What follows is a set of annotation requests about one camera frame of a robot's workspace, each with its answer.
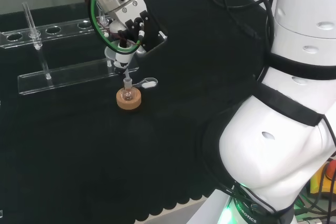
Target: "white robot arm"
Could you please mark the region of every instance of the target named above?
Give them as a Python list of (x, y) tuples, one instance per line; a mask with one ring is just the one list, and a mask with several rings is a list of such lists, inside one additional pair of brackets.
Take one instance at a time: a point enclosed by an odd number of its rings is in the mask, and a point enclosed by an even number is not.
[[(103, 42), (113, 51), (116, 52), (114, 61), (115, 69), (124, 72), (128, 67), (134, 53), (141, 47), (139, 53), (152, 50), (162, 43), (166, 36), (160, 31), (155, 19), (148, 13), (144, 0), (89, 0), (89, 13), (94, 14), (95, 1), (97, 1), (102, 10), (107, 13), (112, 23), (108, 29), (112, 37), (120, 38), (119, 44), (115, 45), (108, 39), (102, 38)], [(94, 25), (95, 17), (91, 15), (93, 28), (99, 35), (98, 25)]]
[[(278, 0), (272, 53), (298, 68), (336, 66), (335, 11), (336, 3), (331, 0)], [(336, 80), (301, 78), (270, 67), (263, 84), (327, 114), (331, 124), (336, 122), (331, 120), (336, 115)], [(276, 211), (293, 204), (303, 186), (336, 150), (324, 120), (317, 126), (305, 125), (255, 96), (239, 108), (220, 139), (222, 161), (231, 176)], [(233, 201), (230, 206), (236, 223), (246, 223), (241, 209)], [(289, 223), (296, 224), (295, 217), (283, 224)]]

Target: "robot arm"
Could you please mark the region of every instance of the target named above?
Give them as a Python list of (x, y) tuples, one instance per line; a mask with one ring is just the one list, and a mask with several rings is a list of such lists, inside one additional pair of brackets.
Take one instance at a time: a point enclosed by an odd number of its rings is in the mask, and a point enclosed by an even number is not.
[(91, 15), (92, 26), (103, 42), (114, 52), (115, 69), (124, 72), (128, 67), (136, 50), (141, 47), (138, 54), (144, 54), (164, 42), (166, 36), (160, 31), (158, 24), (149, 15), (144, 0), (91, 0), (90, 11), (93, 12), (93, 4), (97, 1), (102, 10), (112, 19), (109, 25), (112, 38), (118, 38), (117, 46), (100, 35), (100, 29), (96, 24), (95, 17)]

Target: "black table surface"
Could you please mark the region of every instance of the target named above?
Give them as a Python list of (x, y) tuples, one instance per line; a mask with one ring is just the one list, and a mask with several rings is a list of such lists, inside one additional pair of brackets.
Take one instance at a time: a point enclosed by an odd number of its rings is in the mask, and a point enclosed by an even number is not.
[[(131, 224), (216, 188), (197, 145), (218, 112), (221, 129), (260, 73), (263, 40), (237, 28), (207, 0), (145, 0), (169, 32), (167, 42), (139, 59), (134, 82), (155, 77), (142, 105), (120, 110), (120, 78), (19, 95), (17, 76), (40, 71), (32, 45), (0, 49), (1, 223)], [(242, 5), (251, 0), (228, 0)], [(260, 7), (236, 17), (261, 38)], [(36, 25), (87, 17), (84, 4), (33, 11)], [(0, 30), (25, 27), (23, 13), (0, 16)], [(50, 68), (104, 58), (95, 35), (45, 42)], [(207, 137), (212, 169), (230, 182)]]

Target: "red object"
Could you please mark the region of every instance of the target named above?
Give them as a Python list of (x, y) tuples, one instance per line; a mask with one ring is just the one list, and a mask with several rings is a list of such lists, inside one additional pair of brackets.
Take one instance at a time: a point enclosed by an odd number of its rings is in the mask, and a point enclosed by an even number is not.
[(334, 176), (335, 170), (336, 170), (336, 160), (333, 160), (329, 163), (329, 166), (327, 168), (326, 176), (328, 179), (332, 179), (332, 176)]

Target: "yellow object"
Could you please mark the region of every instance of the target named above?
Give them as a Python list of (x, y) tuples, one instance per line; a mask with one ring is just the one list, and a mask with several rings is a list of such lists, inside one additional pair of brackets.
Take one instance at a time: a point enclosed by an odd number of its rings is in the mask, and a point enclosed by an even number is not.
[[(321, 175), (324, 166), (327, 163), (325, 163), (310, 179), (310, 193), (311, 194), (318, 194), (320, 189), (320, 181), (321, 181)], [(329, 193), (331, 187), (331, 180), (328, 179), (326, 176), (323, 180), (323, 186), (322, 186), (322, 192), (323, 193)], [(336, 186), (334, 185), (334, 194), (336, 194)]]

